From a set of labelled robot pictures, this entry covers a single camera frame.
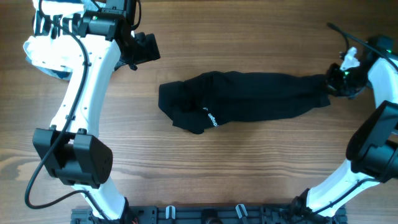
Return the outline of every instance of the table top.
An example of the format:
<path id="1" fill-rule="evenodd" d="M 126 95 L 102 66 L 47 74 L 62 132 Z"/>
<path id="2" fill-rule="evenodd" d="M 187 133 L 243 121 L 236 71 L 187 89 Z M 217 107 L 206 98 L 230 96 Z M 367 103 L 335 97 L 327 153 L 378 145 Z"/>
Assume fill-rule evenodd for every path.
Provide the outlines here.
<path id="1" fill-rule="evenodd" d="M 325 73 L 339 62 L 334 22 L 366 39 L 398 39 L 397 1 L 172 1 L 142 2 L 139 32 L 154 33 L 162 58 L 113 73 L 104 100 L 99 139 L 113 150 L 111 177 L 131 205 L 289 203 L 325 180 L 345 159 L 353 133 L 374 111 L 373 93 L 294 119 L 228 123 L 194 135 L 172 126 L 157 106 L 162 83 L 213 70 Z M 68 83 L 25 61 L 32 35 L 30 0 L 0 5 L 0 223 L 69 223 L 74 196 L 30 210 L 24 192 L 39 157 L 35 128 L 47 128 Z M 347 204 L 349 223 L 396 223 L 397 182 L 371 188 Z M 32 203 L 71 191 L 42 171 Z"/>

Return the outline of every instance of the wood grain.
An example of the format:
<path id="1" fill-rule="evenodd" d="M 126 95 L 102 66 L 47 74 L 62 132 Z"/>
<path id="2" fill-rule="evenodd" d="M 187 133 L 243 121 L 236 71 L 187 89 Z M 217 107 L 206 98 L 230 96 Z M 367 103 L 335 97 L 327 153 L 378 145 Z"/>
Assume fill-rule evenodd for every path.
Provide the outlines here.
<path id="1" fill-rule="evenodd" d="M 162 58 L 113 74 L 100 121 L 100 139 L 114 152 L 111 177 L 132 205 L 289 202 L 330 175 L 345 158 L 352 134 L 374 111 L 371 91 L 355 100 L 331 98 L 327 108 L 295 119 L 229 123 L 190 134 L 157 107 L 161 83 L 203 72 L 325 73 L 344 42 L 325 26 L 353 35 L 398 39 L 397 1 L 172 1 L 142 3 L 139 31 L 154 33 Z M 35 128 L 46 128 L 67 82 L 25 62 L 31 35 L 30 0 L 0 4 L 0 223 L 68 223 L 82 197 L 44 210 L 24 205 L 39 163 Z M 350 223 L 396 223 L 397 182 L 348 203 Z M 41 172 L 34 203 L 69 192 Z"/>

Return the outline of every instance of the black t-shirt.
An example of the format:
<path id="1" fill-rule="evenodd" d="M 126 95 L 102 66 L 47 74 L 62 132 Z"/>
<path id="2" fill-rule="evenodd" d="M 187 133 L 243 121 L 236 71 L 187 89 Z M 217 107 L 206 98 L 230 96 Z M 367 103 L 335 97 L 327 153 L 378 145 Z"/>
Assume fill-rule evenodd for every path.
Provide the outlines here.
<path id="1" fill-rule="evenodd" d="M 294 118 L 328 106 L 324 75 L 208 72 L 159 87 L 159 108 L 173 125 L 195 134 L 230 121 Z"/>

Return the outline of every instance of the folded clothing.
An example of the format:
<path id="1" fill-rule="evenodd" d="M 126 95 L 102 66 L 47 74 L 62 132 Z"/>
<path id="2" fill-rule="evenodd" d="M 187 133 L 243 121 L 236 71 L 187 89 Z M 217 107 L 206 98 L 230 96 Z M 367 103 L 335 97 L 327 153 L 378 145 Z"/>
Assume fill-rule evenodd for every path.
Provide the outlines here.
<path id="1" fill-rule="evenodd" d="M 324 75 L 208 72 L 159 87 L 159 108 L 173 125 L 201 134 L 230 121 L 294 118 L 330 104 Z"/>

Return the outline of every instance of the wooden table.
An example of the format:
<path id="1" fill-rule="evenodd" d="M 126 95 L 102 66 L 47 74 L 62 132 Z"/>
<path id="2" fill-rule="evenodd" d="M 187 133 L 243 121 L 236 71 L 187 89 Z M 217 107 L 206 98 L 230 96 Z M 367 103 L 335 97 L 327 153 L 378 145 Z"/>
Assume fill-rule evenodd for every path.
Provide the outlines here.
<path id="1" fill-rule="evenodd" d="M 325 73 L 345 43 L 334 22 L 365 39 L 398 39 L 397 1 L 143 0 L 139 31 L 154 33 L 162 58 L 115 72 L 99 138 L 114 153 L 111 177 L 131 205 L 289 202 L 345 159 L 353 133 L 374 111 L 373 94 L 331 97 L 331 106 L 294 119 L 229 123 L 194 135 L 172 126 L 157 106 L 162 83 L 203 72 Z M 76 196 L 30 210 L 24 192 L 39 157 L 35 128 L 47 128 L 68 83 L 25 61 L 32 34 L 30 0 L 0 4 L 0 223 L 68 223 Z M 42 171 L 36 204 L 71 191 Z M 396 223 L 397 182 L 369 189 L 347 205 L 349 223 Z"/>

